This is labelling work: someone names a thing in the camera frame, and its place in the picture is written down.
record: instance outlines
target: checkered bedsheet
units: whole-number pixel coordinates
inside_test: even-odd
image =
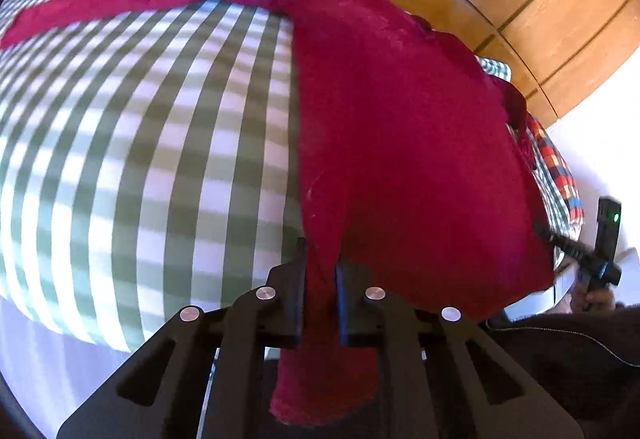
[[[0,34],[44,1],[6,0]],[[180,307],[262,285],[302,234],[291,36],[285,18],[206,0],[0,52],[0,295],[55,332],[134,351]],[[568,209],[538,175],[565,233]]]

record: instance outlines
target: metal rivet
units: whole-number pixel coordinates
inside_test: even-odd
[[[457,322],[462,318],[462,313],[455,307],[446,307],[440,314],[447,322]]]
[[[200,310],[197,307],[189,306],[180,311],[180,320],[183,322],[193,322],[200,317]]]
[[[385,296],[385,290],[381,287],[370,287],[364,292],[369,300],[382,300]]]
[[[258,291],[255,292],[255,295],[260,300],[271,300],[273,297],[276,296],[276,290],[273,289],[272,287],[269,287],[268,285],[264,285],[258,288]]]

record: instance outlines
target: person's hand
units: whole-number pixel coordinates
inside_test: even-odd
[[[571,292],[571,311],[582,313],[587,308],[592,311],[613,311],[616,308],[613,291],[604,287],[587,293],[587,286],[576,282]]]

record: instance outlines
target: white wall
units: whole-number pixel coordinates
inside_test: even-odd
[[[640,249],[640,49],[599,89],[548,129],[584,204],[580,240],[593,245],[598,197],[622,202],[618,253]],[[616,297],[640,303],[640,265],[625,265]]]

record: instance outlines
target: red garment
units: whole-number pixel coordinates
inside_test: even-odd
[[[193,1],[52,0],[20,13],[1,47]],[[523,134],[524,101],[453,35],[425,31],[388,0],[229,1],[293,21],[306,321],[302,348],[282,353],[271,408],[321,423],[376,390],[374,353],[337,345],[340,251],[415,306],[475,319],[552,283],[552,251],[532,231],[546,221],[540,192],[505,130],[511,119]]]

